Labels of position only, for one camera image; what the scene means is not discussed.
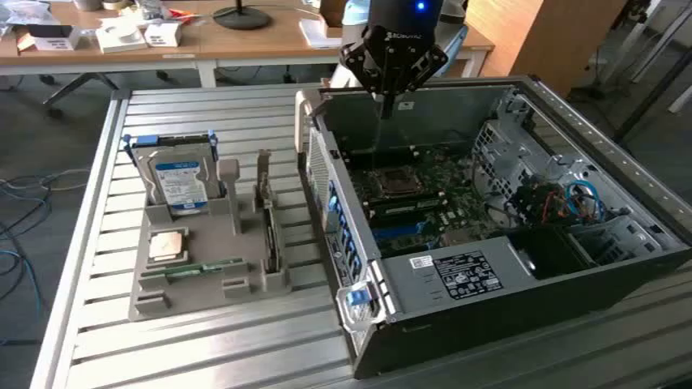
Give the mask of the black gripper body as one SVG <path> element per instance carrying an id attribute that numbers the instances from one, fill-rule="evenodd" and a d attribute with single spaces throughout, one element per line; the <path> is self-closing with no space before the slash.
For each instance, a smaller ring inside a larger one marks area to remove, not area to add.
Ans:
<path id="1" fill-rule="evenodd" d="M 406 47 L 426 51 L 436 45 L 437 21 L 437 1 L 372 1 L 364 35 L 386 34 L 388 53 Z"/>

